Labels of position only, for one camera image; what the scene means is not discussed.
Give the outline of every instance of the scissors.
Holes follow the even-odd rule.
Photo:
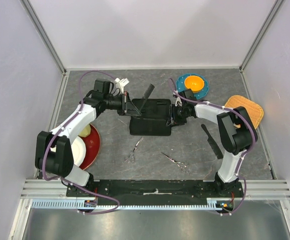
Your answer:
[[[163,152],[162,152],[162,154],[166,158],[168,158],[170,161],[172,161],[173,163],[177,164],[177,166],[180,167],[181,172],[186,173],[186,174],[189,175],[189,171],[186,169],[186,167],[189,166],[189,163],[187,163],[186,161],[184,161],[184,162],[176,161],[173,158],[169,157],[168,155],[164,154]]]
[[[135,152],[136,152],[136,150],[137,150],[137,148],[138,148],[138,145],[140,144],[141,141],[143,141],[143,139],[144,139],[144,137],[142,137],[142,138],[141,138],[141,139],[136,143],[136,145],[135,145],[133,151],[131,151],[131,152],[129,153],[129,155],[125,157],[125,161],[129,160],[131,163],[134,163],[134,162],[136,161],[134,154],[135,154]]]

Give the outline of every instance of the white connector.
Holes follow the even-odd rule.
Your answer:
[[[124,87],[129,84],[129,80],[127,78],[123,78],[122,80],[119,78],[115,79],[116,87],[120,89],[121,93],[124,93]]]

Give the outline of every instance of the white backdrop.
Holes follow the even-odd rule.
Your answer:
[[[31,0],[66,68],[239,66],[274,0]]]
[[[0,0],[0,240],[34,175],[37,134],[49,125],[60,81],[20,1]]]
[[[274,170],[290,187],[290,0],[278,12],[245,76],[252,100],[265,111],[261,124]]]

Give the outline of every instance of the black brush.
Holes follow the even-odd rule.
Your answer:
[[[205,133],[207,134],[208,136],[208,143],[211,147],[211,149],[214,151],[217,159],[223,159],[224,158],[224,155],[223,153],[221,152],[219,146],[217,145],[216,141],[214,140],[214,138],[210,135],[209,131],[207,130],[207,127],[206,125],[204,124],[201,124],[201,128],[205,131]]]

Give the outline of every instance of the purple cable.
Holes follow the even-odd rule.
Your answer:
[[[249,153],[255,143],[256,143],[256,136],[254,134],[254,131],[252,130],[250,124],[247,122],[247,120],[242,116],[240,115],[238,112],[236,112],[235,110],[231,109],[231,108],[227,108],[227,107],[222,107],[222,106],[219,106],[219,105],[216,105],[216,104],[213,104],[213,103],[207,103],[205,101],[194,101],[194,100],[190,100],[190,99],[187,99],[185,97],[182,97],[180,96],[177,92],[176,92],[176,83],[175,81],[170,77],[168,79],[168,85],[171,89],[171,91],[176,95],[178,96],[179,98],[183,99],[183,100],[186,100],[188,102],[191,102],[191,103],[195,103],[195,104],[203,104],[203,105],[209,105],[209,106],[212,106],[214,108],[217,108],[217,109],[223,109],[223,110],[226,110],[226,111],[229,111],[229,112],[232,112],[234,113],[235,115],[237,115],[243,122],[244,124],[247,126],[248,130],[250,131],[250,134],[251,134],[251,137],[252,137],[252,144],[251,146],[249,147],[249,149],[247,151],[245,151],[244,153],[241,154],[240,158],[239,158],[239,161],[238,161],[238,164],[237,164],[237,167],[235,169],[235,174],[238,175],[238,172],[239,172],[239,169],[240,169],[240,166],[242,164],[242,161],[243,161],[243,158],[246,156],[247,153]],[[232,211],[232,212],[229,212],[229,213],[223,213],[223,215],[230,215],[232,213],[234,213],[236,210],[238,210],[238,208],[240,208],[241,204],[243,203],[243,201],[245,200],[245,197],[246,197],[246,192],[247,192],[247,181],[244,177],[242,176],[238,176],[239,179],[243,179],[244,180],[244,186],[245,186],[245,191],[244,191],[244,195],[243,195],[243,198],[241,199],[241,202],[238,204],[238,206]]]
[[[68,124],[70,124],[71,121],[73,121],[78,115],[79,115],[79,112],[82,111],[83,107],[84,107],[84,98],[83,98],[83,94],[81,92],[81,80],[83,79],[84,76],[86,76],[88,73],[100,73],[100,74],[104,74],[104,75],[107,75],[109,77],[111,77],[112,79],[116,79],[114,76],[108,74],[108,73],[105,73],[105,72],[102,72],[102,71],[98,71],[98,70],[91,70],[91,71],[87,71],[85,72],[81,77],[80,79],[78,80],[78,92],[79,92],[79,96],[80,96],[80,108],[78,110],[78,112],[76,112],[67,122],[64,123],[64,125],[62,126],[62,128],[60,128],[56,133],[55,135],[51,138],[51,140],[49,141],[48,145],[47,145],[47,148],[45,150],[45,153],[44,153],[44,157],[43,157],[43,164],[42,164],[42,173],[43,173],[43,178],[46,180],[46,181],[50,181],[50,180],[54,180],[54,179],[58,179],[59,176],[53,176],[53,177],[47,177],[46,175],[46,171],[45,171],[45,168],[46,168],[46,160],[47,160],[47,156],[48,156],[48,153],[49,153],[49,150],[53,144],[53,142],[55,141],[55,139],[57,138],[57,136],[62,132],[62,129],[65,128]],[[67,183],[70,183],[70,184],[73,184],[75,187],[83,190],[84,192],[87,192],[89,194],[92,194],[92,195],[95,195],[95,196],[98,196],[98,197],[101,197],[101,198],[105,198],[105,199],[109,199],[109,200],[113,200],[115,202],[117,202],[117,206],[112,208],[112,209],[109,209],[109,210],[105,210],[105,211],[100,211],[100,212],[95,212],[95,214],[105,214],[105,213],[110,213],[114,210],[116,210],[119,206],[120,206],[120,202],[117,200],[117,199],[114,199],[112,197],[109,197],[109,196],[104,196],[104,195],[101,195],[101,194],[98,194],[98,193],[94,193],[92,191],[89,191],[87,189],[85,189],[84,187],[82,186],[79,186],[77,184],[74,184],[74,183],[71,183],[67,180],[65,180]]]

